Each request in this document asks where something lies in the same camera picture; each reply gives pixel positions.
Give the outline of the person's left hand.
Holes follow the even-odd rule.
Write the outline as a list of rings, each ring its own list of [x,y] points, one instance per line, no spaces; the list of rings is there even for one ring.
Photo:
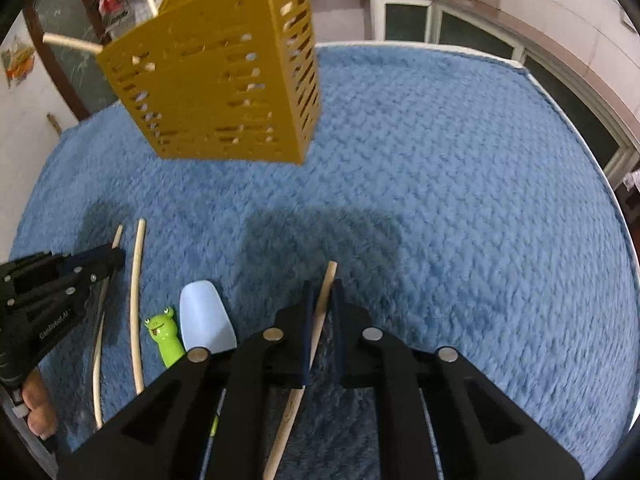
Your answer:
[[[22,398],[29,409],[29,430],[40,439],[48,440],[58,429],[58,418],[38,368],[32,370],[25,379]]]

